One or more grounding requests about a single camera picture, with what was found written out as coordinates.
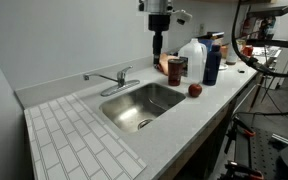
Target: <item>plastic jug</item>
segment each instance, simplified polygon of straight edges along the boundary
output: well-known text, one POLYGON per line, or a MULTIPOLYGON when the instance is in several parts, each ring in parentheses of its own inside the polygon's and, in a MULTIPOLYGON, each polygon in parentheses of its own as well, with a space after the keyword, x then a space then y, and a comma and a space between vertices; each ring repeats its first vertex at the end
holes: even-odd
POLYGON ((190 43, 179 50, 178 56, 188 60, 187 77, 192 83, 200 83, 203 79, 207 57, 206 46, 199 43, 197 38, 193 38, 190 43))

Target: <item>white countertop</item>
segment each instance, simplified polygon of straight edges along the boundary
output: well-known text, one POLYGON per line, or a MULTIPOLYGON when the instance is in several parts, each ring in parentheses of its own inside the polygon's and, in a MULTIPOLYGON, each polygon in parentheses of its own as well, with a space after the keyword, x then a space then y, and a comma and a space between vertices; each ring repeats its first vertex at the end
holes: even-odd
POLYGON ((127 80, 140 80, 139 85, 109 97, 102 97, 100 93, 115 85, 114 82, 102 83, 74 94, 146 163, 145 169, 135 179, 157 179, 255 74, 255 70, 238 61, 218 73, 215 86, 202 85, 202 94, 198 98, 191 98, 187 93, 190 82, 186 78, 182 78, 180 86, 171 87, 167 84, 167 76, 150 67, 127 75, 127 80), (181 92, 186 99, 145 128, 130 134, 121 131, 99 110, 103 102, 149 83, 158 83, 181 92))

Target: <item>sink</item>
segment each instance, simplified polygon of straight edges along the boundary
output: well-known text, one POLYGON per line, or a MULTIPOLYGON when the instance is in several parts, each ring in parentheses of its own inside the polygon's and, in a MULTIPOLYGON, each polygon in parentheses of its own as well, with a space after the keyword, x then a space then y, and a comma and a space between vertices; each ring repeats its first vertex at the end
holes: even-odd
POLYGON ((185 99, 185 95, 151 83, 104 102, 100 110, 122 131, 131 133, 185 99))

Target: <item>red apple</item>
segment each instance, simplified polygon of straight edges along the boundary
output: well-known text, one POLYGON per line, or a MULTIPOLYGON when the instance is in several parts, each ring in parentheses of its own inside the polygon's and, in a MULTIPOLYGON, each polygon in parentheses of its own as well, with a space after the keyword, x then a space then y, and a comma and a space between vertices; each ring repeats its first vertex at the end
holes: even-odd
POLYGON ((188 93, 192 97, 198 97, 202 93, 202 86, 199 84, 191 84, 190 87, 188 87, 188 93))

